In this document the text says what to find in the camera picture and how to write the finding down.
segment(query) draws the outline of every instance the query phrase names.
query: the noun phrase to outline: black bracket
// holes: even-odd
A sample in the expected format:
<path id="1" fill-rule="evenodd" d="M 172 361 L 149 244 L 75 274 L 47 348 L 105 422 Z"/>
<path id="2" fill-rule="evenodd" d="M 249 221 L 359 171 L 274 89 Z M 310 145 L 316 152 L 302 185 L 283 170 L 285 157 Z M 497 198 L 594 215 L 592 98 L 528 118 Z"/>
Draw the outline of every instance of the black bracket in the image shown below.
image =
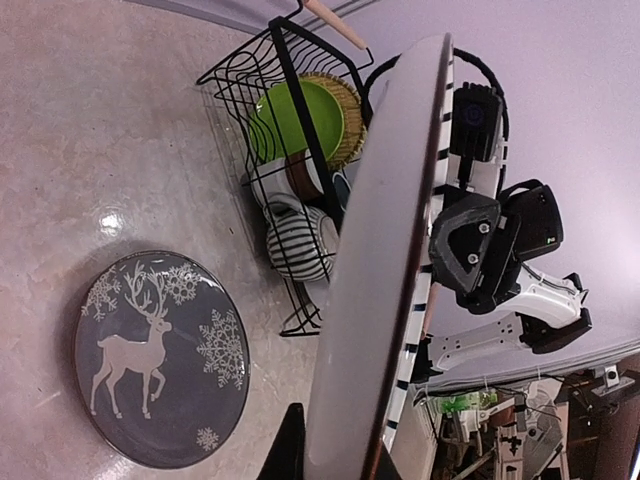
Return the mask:
<path id="1" fill-rule="evenodd" d="M 482 263 L 482 276 L 478 285 L 468 295 L 456 292 L 458 305 L 474 315 L 484 315 L 520 293 L 517 279 L 522 264 L 513 254 L 519 230 L 520 218 L 502 212 L 500 223 Z"/>
<path id="2" fill-rule="evenodd" d="M 521 315 L 522 329 L 520 341 L 531 347 L 536 355 L 552 353 L 566 347 L 591 330 L 591 315 L 586 308 L 580 309 L 580 318 L 562 328 L 551 328 L 546 322 Z"/>
<path id="3" fill-rule="evenodd" d="M 500 203 L 476 193 L 467 193 L 445 208 L 433 222 L 429 241 L 436 281 L 456 292 L 471 293 L 499 221 Z"/>

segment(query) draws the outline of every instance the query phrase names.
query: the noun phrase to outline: robotic arm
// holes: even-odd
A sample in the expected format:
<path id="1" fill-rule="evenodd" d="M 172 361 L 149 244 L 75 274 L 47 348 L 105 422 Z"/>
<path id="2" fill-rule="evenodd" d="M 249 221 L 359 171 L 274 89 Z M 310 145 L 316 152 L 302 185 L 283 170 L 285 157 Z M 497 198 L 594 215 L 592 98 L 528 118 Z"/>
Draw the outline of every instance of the robotic arm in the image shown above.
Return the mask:
<path id="1" fill-rule="evenodd" d="M 582 289 L 577 275 L 555 279 L 523 264 L 516 285 L 521 293 L 495 309 L 509 311 L 500 320 L 458 335 L 430 339 L 432 370 L 444 372 L 511 350 L 551 353 L 590 329 L 589 311 L 582 307 L 588 291 Z"/>
<path id="2" fill-rule="evenodd" d="M 576 273 L 559 279 L 525 263 L 557 249 L 563 229 L 549 186 L 531 180 L 500 191 L 503 108 L 495 89 L 465 84 L 456 91 L 447 181 L 439 187 L 444 209 L 433 221 L 429 256 L 435 280 L 456 292 L 461 307 L 508 313 L 431 337 L 432 373 L 509 350 L 551 353 L 591 328 L 582 306 L 588 291 Z"/>

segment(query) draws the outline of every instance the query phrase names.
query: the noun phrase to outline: green plate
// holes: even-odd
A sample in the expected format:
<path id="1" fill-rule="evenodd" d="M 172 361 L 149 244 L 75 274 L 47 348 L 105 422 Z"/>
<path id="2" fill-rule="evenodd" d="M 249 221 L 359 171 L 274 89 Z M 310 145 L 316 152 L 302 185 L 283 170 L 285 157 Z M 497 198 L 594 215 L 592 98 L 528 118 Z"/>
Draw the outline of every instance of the green plate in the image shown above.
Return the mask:
<path id="1" fill-rule="evenodd" d="M 338 150 L 344 134 L 344 116 L 336 98 L 323 86 L 300 80 L 302 93 L 311 112 L 313 124 L 325 158 L 330 159 Z M 276 128 L 276 119 L 282 141 Z M 249 121 L 249 137 L 256 154 L 263 162 L 282 158 L 307 148 L 302 126 L 298 120 L 293 99 L 286 83 L 269 89 L 256 104 Z"/>

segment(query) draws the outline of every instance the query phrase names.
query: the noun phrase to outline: striped bowl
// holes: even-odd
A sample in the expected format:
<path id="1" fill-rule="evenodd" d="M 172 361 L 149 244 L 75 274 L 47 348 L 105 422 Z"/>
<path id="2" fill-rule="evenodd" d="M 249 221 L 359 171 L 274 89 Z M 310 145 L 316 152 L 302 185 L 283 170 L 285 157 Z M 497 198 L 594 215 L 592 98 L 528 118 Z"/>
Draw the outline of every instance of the striped bowl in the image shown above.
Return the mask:
<path id="1" fill-rule="evenodd" d="M 291 195 L 277 194 L 269 198 L 265 217 L 267 251 L 280 275 L 298 282 L 328 277 L 338 250 L 338 233 L 326 213 Z"/>

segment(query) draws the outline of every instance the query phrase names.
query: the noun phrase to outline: gray plate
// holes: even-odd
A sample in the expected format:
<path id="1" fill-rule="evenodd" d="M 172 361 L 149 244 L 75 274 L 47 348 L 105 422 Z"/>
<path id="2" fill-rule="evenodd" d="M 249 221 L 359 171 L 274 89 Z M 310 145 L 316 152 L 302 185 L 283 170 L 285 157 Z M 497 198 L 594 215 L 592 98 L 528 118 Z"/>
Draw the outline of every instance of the gray plate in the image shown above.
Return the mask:
<path id="1" fill-rule="evenodd" d="M 249 348 L 233 302 L 210 273 L 169 252 L 124 258 L 96 280 L 80 312 L 74 361 L 99 432 L 155 468 L 215 452 L 249 390 Z"/>

